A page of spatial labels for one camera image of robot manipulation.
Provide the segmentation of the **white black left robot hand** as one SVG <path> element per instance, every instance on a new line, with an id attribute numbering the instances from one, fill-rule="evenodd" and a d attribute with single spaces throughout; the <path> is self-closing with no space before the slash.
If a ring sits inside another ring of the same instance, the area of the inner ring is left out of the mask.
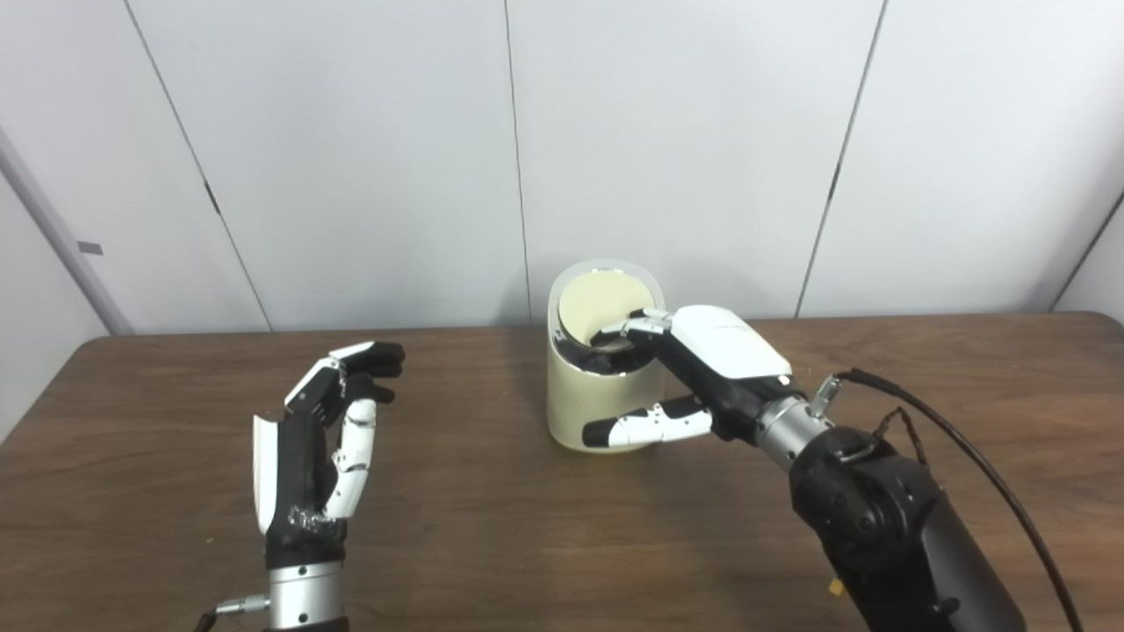
<path id="1" fill-rule="evenodd" d="M 333 349 L 285 392 L 281 419 L 253 419 L 253 487 L 268 571 L 345 559 L 377 441 L 378 408 L 395 400 L 395 341 Z"/>

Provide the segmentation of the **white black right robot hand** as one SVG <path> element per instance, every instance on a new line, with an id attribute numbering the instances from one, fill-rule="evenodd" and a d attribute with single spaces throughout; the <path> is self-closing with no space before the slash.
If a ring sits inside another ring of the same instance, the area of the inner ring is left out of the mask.
<path id="1" fill-rule="evenodd" d="M 606 325 L 590 338 L 593 347 L 627 341 L 654 356 L 686 385 L 688 395 L 589 421 L 584 446 L 638 446 L 699 435 L 763 445 L 767 410 L 803 398 L 785 356 L 746 320 L 718 305 L 686 305 L 678 312 L 646 308 Z"/>

